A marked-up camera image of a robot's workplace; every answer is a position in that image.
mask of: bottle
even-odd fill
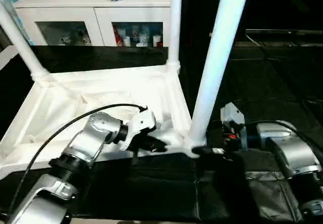
[[[131,46],[130,36],[126,36],[126,37],[123,39],[123,44],[124,44],[124,46]]]
[[[152,37],[153,46],[154,46],[154,47],[157,47],[157,44],[158,44],[159,42],[161,42],[161,40],[162,40],[162,37],[161,37],[160,35],[154,35],[154,36]]]
[[[113,27],[113,32],[115,33],[117,46],[123,46],[122,38],[119,36],[116,26]]]
[[[138,25],[132,26],[131,35],[132,35],[133,42],[138,43],[139,42],[139,26]]]

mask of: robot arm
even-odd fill
[[[39,178],[7,223],[69,223],[68,203],[84,188],[104,144],[118,143],[127,150],[136,135],[154,129],[155,117],[148,109],[127,124],[103,112],[92,114],[62,155],[49,162],[49,174]]]
[[[282,121],[256,121],[249,131],[243,114],[232,103],[221,109],[221,120],[234,136],[227,142],[230,150],[259,148],[272,152],[289,180],[304,217],[323,216],[319,181],[322,166],[310,145],[295,134],[293,125]]]

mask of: white pvc pipe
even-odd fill
[[[188,147],[206,143],[206,129],[213,111],[223,73],[230,55],[246,0],[220,0],[211,42],[195,104]]]
[[[18,53],[29,68],[31,77],[34,81],[37,78],[43,77],[48,74],[48,71],[43,68],[38,58],[31,50],[30,46],[26,42],[25,38],[19,31],[16,23],[11,18],[4,5],[0,2],[0,25],[5,31],[6,35],[10,39],[13,45],[16,46]]]
[[[171,3],[171,35],[168,50],[167,65],[179,70],[180,32],[181,32],[182,0],[172,0]]]

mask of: black tablecloth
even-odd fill
[[[84,71],[160,65],[164,49],[109,47],[35,47],[50,72]],[[193,112],[205,52],[183,50],[180,80]],[[209,124],[208,143],[221,146],[220,108],[233,102],[246,119],[293,123],[323,144],[320,93],[322,52],[318,48],[234,48]],[[8,87],[12,75],[19,84]],[[0,71],[4,103],[2,134],[9,126],[32,82],[19,57]],[[183,154],[97,163],[75,215],[83,218],[218,221],[259,223],[301,220],[297,202],[273,156],[268,152],[237,152],[234,161],[193,160]],[[48,170],[32,171],[22,193]],[[0,181],[0,212],[6,213],[22,173]]]

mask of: white cabinet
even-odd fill
[[[19,0],[35,45],[169,46],[171,0]]]
[[[171,8],[95,8],[95,13],[105,46],[117,46],[116,29],[131,46],[156,46],[154,38],[169,46]]]
[[[17,8],[35,45],[102,46],[94,8]]]

